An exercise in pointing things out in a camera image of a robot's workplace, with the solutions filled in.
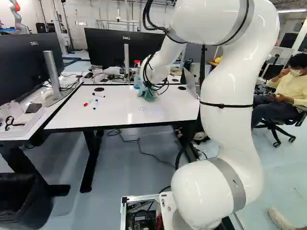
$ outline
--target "face mask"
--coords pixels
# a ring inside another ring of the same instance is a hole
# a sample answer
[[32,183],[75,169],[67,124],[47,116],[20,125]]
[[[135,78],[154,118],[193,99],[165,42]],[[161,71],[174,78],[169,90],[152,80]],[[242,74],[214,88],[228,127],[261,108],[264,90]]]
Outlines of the face mask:
[[301,71],[300,70],[290,70],[290,73],[293,77],[298,77],[299,75],[301,75]]

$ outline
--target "chair wheel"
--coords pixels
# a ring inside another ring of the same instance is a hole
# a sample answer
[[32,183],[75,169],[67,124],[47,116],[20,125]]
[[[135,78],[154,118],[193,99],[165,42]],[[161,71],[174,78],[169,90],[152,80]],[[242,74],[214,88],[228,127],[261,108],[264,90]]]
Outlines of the chair wheel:
[[295,140],[296,140],[296,138],[290,138],[290,139],[289,139],[289,142],[290,142],[290,143],[293,143]]
[[274,144],[273,144],[273,146],[275,147],[275,148],[279,148],[280,147],[280,144],[279,143],[277,143],[277,142],[275,142]]

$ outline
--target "yellow shirt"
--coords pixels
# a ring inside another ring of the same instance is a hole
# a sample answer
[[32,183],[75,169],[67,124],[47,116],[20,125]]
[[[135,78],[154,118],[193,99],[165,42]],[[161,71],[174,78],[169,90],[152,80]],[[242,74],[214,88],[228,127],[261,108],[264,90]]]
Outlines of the yellow shirt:
[[276,88],[276,93],[294,98],[294,106],[307,106],[307,75],[294,77],[288,73],[277,82],[269,80],[267,86]]

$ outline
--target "marker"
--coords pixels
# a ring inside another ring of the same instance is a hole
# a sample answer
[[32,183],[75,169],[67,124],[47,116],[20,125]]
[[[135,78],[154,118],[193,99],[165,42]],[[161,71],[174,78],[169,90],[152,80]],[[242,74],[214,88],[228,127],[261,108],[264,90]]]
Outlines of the marker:
[[93,100],[90,100],[89,102],[86,102],[83,104],[84,107],[87,107],[89,104],[91,104],[93,102]]
[[96,95],[96,93],[92,93],[93,96],[96,96],[96,97],[106,97],[106,96],[99,96],[99,95]]
[[98,107],[98,99],[96,99],[95,102],[96,102],[96,107]]

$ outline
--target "ceiling light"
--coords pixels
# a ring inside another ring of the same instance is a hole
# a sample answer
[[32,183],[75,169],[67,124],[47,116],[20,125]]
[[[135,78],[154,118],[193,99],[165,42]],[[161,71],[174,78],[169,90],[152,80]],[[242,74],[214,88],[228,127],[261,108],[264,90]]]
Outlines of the ceiling light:
[[290,10],[280,10],[277,11],[278,13],[301,13],[306,12],[307,9],[290,9]]

